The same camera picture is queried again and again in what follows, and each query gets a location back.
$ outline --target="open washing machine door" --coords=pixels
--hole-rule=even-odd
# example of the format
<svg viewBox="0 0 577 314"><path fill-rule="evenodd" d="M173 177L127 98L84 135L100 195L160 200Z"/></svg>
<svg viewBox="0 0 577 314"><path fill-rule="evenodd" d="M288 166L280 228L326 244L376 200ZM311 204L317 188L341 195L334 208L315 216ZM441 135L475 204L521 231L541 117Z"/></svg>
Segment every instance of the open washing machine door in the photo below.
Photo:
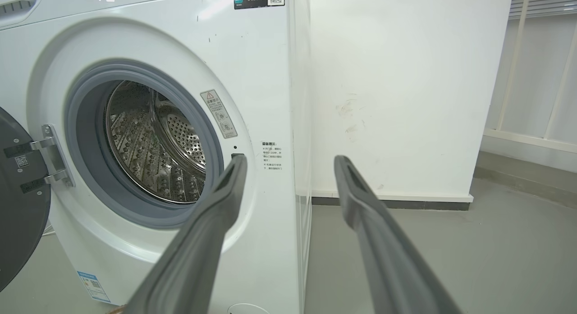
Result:
<svg viewBox="0 0 577 314"><path fill-rule="evenodd" d="M45 125L43 135L43 140L32 141L0 107L0 291L20 272L42 237L50 209L50 184L62 180L74 185L50 125ZM53 174L42 149L53 162Z"/></svg>

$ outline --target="gray floor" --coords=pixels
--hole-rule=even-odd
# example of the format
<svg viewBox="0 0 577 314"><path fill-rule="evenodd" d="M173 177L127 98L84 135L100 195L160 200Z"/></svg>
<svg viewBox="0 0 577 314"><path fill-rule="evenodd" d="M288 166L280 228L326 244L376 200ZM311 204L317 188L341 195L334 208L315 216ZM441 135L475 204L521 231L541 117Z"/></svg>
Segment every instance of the gray floor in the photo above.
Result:
<svg viewBox="0 0 577 314"><path fill-rule="evenodd" d="M464 313L577 312L577 210L475 180L467 212L393 209ZM356 235L340 208L313 207L307 314L372 312ZM0 313L103 314L56 236L0 293Z"/></svg>

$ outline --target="door hinge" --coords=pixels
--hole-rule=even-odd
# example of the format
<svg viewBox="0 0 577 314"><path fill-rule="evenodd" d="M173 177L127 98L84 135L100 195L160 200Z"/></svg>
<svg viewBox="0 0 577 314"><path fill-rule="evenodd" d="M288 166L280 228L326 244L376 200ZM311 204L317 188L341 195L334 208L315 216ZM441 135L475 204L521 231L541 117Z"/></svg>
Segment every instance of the door hinge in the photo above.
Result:
<svg viewBox="0 0 577 314"><path fill-rule="evenodd" d="M62 154L62 146L56 135L56 130L53 125L42 125L43 139L39 141L30 142L31 150L42 150L42 156L49 168L49 173L52 174L44 177L46 184L52 184L56 181L62 180L67 187L74 187L74 179L68 170L68 164Z"/></svg>

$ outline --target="front-loading washing machine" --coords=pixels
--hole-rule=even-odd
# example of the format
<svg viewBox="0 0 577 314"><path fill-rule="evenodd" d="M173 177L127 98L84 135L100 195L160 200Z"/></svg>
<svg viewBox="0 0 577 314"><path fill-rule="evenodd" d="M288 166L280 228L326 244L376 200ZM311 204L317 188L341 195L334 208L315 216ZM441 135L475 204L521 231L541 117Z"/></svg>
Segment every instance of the front-loading washing machine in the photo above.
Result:
<svg viewBox="0 0 577 314"><path fill-rule="evenodd" d="M89 295L126 303L244 154L210 312L303 312L308 62L309 0L0 0L0 282L50 208Z"/></svg>

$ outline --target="perforated metal drum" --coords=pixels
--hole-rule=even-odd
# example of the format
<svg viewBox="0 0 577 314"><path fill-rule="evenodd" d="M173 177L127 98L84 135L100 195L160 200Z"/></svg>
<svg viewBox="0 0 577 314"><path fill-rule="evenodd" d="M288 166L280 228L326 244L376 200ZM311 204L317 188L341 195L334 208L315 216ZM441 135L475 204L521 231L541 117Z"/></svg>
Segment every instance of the perforated metal drum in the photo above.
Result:
<svg viewBox="0 0 577 314"><path fill-rule="evenodd" d="M200 197L206 162L190 122L148 86L124 81L105 109L107 141L116 161L141 189L171 203Z"/></svg>

